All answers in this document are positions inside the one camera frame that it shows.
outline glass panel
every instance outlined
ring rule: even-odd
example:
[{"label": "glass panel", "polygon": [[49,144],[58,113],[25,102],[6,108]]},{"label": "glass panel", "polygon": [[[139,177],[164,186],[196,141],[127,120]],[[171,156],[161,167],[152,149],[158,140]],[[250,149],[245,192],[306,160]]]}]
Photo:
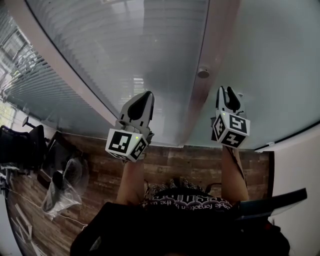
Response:
[{"label": "glass panel", "polygon": [[155,95],[154,142],[176,145],[195,80],[209,0],[27,0],[58,50],[119,116]]},{"label": "glass panel", "polygon": [[208,125],[220,86],[243,94],[251,121],[243,149],[266,146],[319,122],[319,42],[319,1],[241,1],[232,40],[187,145],[221,147],[210,140]]},{"label": "glass panel", "polygon": [[[108,135],[111,125],[37,53],[3,2],[0,2],[0,88],[4,101],[52,128],[94,137]],[[0,105],[1,124],[12,116],[5,106]]]}]

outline forearm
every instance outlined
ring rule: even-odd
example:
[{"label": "forearm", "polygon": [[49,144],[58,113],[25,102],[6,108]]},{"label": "forearm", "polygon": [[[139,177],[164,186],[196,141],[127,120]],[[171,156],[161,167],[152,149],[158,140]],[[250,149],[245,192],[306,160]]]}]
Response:
[{"label": "forearm", "polygon": [[[241,167],[239,153],[236,150],[234,151],[234,156]],[[231,204],[249,200],[246,182],[225,146],[222,148],[221,183],[221,196]]]},{"label": "forearm", "polygon": [[138,205],[144,199],[144,162],[127,162],[124,166],[116,203]]}]

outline wooden floor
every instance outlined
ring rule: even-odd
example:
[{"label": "wooden floor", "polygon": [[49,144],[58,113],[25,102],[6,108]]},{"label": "wooden floor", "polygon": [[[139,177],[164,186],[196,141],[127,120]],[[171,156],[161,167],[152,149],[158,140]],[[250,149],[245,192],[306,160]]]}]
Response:
[{"label": "wooden floor", "polygon": [[[105,152],[105,140],[65,135],[78,149],[88,154],[90,170],[89,185],[82,197],[81,205],[63,211],[63,215],[88,224],[106,202],[117,196],[123,172],[123,163]],[[171,178],[186,177],[194,184],[206,188],[208,184],[221,182],[221,150],[192,147],[168,148],[150,146],[145,158],[145,179],[150,184],[161,184]],[[241,163],[247,180],[249,198],[262,199],[267,196],[269,180],[269,154],[253,151],[240,152]],[[40,206],[46,195],[36,179],[19,176],[13,182],[13,190]],[[220,196],[221,188],[212,188],[212,196]],[[53,221],[35,205],[13,192],[8,198],[9,216],[16,219],[18,203],[33,226],[33,240],[48,256],[69,255],[69,248],[83,225],[71,219],[57,216]],[[14,231],[17,227],[11,223]],[[17,241],[27,256],[35,255],[31,244]]]}]

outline person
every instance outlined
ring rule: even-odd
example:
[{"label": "person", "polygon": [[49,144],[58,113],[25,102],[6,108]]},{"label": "person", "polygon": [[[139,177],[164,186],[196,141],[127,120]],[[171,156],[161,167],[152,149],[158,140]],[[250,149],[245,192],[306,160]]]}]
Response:
[{"label": "person", "polygon": [[146,198],[143,160],[127,162],[115,202],[76,237],[70,255],[289,255],[288,240],[268,219],[233,218],[237,202],[249,200],[238,150],[223,146],[221,167],[221,198],[185,178]]}]

